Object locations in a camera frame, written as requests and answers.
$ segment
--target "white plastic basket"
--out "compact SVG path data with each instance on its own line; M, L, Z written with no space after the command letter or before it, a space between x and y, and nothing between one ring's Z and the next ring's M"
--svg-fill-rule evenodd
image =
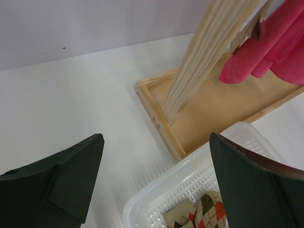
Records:
M270 142L249 123L238 122L221 134L251 151L285 164ZM186 198L197 205L201 194L207 190L219 191L209 142L134 195L125 205L123 224L125 228L165 228L164 212Z

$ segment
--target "wooden board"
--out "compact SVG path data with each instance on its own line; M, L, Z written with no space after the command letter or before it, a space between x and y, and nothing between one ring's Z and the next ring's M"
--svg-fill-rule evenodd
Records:
M224 84L217 78L222 65L216 65L184 109L168 124L161 107L176 69L138 82L137 93L176 159L187 156L235 122L256 120L264 113L304 91L278 79L271 71L257 79L249 76L240 84Z

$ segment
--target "wooden rod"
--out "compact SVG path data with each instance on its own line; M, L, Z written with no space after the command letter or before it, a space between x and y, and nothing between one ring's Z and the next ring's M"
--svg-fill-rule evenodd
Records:
M162 107L168 123L194 95L260 1L210 1Z

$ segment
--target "patterned cloth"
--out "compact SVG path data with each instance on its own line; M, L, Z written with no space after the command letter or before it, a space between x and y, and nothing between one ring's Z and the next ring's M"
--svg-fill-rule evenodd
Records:
M186 199L173 209L165 212L163 217L167 228L181 228L189 221L194 224L194 214L196 207L190 199Z
M218 197L213 194L202 194L195 212L196 228L225 228L227 217L224 204L216 200Z

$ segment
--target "white table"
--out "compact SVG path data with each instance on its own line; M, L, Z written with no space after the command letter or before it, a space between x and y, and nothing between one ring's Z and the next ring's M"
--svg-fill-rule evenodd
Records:
M94 133L104 154L83 228L123 228L133 194L175 164L134 88L178 66L191 35L0 72L0 173ZM304 95L254 123L287 162L304 169Z

